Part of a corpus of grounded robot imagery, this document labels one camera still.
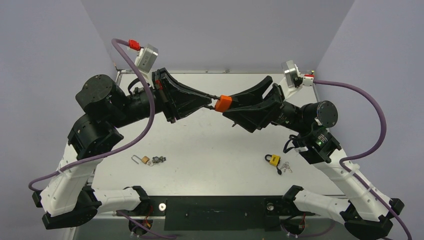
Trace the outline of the orange padlock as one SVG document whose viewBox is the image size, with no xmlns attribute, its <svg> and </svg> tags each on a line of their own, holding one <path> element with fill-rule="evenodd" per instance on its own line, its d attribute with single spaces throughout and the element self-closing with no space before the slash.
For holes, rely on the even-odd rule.
<svg viewBox="0 0 424 240">
<path fill-rule="evenodd" d="M 227 95 L 221 95 L 215 103 L 214 110 L 216 112 L 224 113 L 227 111 L 233 102 L 233 98 Z"/>
</svg>

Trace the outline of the yellow padlock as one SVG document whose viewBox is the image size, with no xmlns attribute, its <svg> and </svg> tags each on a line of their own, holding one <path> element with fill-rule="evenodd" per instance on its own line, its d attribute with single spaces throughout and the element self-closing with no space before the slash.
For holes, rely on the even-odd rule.
<svg viewBox="0 0 424 240">
<path fill-rule="evenodd" d="M 277 174 L 282 175 L 282 171 L 279 169 L 279 163 L 281 161 L 281 157 L 275 154 L 266 154 L 264 156 L 265 161 L 267 161 L 270 165 L 276 168 Z"/>
</svg>

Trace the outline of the small keys bunch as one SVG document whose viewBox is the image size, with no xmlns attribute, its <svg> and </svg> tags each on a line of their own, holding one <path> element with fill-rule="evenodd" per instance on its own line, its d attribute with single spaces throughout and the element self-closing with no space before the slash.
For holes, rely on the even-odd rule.
<svg viewBox="0 0 424 240">
<path fill-rule="evenodd" d="M 166 160 L 167 160 L 167 158 L 164 157 L 164 156 L 154 156 L 152 159 L 150 159 L 147 162 L 147 165 L 152 167 L 154 165 L 161 164 L 161 163 L 165 162 Z"/>
</svg>

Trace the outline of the silver keys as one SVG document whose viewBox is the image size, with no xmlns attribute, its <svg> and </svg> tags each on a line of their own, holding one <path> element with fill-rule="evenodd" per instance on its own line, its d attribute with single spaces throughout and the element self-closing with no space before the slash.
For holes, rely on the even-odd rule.
<svg viewBox="0 0 424 240">
<path fill-rule="evenodd" d="M 281 166 L 277 167 L 277 173 L 279 175 L 282 175 L 283 173 L 285 173 L 287 171 L 289 173 L 293 172 L 292 169 L 291 169 L 290 163 L 288 161 L 282 163 Z"/>
</svg>

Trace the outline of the small brass padlock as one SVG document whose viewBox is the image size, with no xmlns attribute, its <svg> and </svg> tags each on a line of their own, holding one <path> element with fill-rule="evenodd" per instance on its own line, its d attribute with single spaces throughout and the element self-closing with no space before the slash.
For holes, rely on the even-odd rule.
<svg viewBox="0 0 424 240">
<path fill-rule="evenodd" d="M 131 157 L 131 159 L 132 159 L 134 162 L 136 162 L 137 164 L 138 164 L 138 163 L 143 163 L 143 164 L 145 164 L 145 165 L 149 165 L 149 164 L 150 164 L 150 158 L 149 158 L 149 157 L 147 157 L 147 156 L 139 157 L 139 156 L 137 156 L 137 155 L 133 155 L 133 156 Z"/>
</svg>

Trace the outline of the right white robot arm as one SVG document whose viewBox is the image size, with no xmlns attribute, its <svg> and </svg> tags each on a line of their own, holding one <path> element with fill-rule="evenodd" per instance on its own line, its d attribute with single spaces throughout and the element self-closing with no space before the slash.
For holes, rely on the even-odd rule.
<svg viewBox="0 0 424 240">
<path fill-rule="evenodd" d="M 268 125 L 282 126 L 295 132 L 289 137 L 292 148 L 310 165 L 324 173 L 343 193 L 338 199 L 292 186 L 282 199 L 289 213 L 309 212 L 332 219 L 360 240 L 385 239 L 404 208 L 398 198 L 378 191 L 348 157 L 329 128 L 338 121 L 338 111 L 330 101 L 298 107 L 288 98 L 304 86 L 311 86 L 314 76 L 286 77 L 280 84 L 267 76 L 257 85 L 230 96 L 222 95 L 214 108 L 248 132 Z"/>
</svg>

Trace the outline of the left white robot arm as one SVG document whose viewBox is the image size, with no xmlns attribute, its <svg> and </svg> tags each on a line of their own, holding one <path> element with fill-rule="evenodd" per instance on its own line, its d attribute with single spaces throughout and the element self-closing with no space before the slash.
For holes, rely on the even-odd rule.
<svg viewBox="0 0 424 240">
<path fill-rule="evenodd" d="M 211 104 L 213 97 L 175 80 L 165 68 L 152 73 L 147 89 L 132 81 L 122 90 L 109 76 L 99 74 L 88 79 L 76 94 L 84 114 L 74 123 L 67 137 L 58 174 L 48 186 L 37 190 L 32 198 L 44 209 L 46 229 L 78 227 L 99 213 L 122 210 L 132 216 L 143 215 L 151 201 L 140 186 L 119 190 L 95 190 L 88 182 L 102 156 L 124 138 L 119 128 L 163 113 L 174 123 Z"/>
</svg>

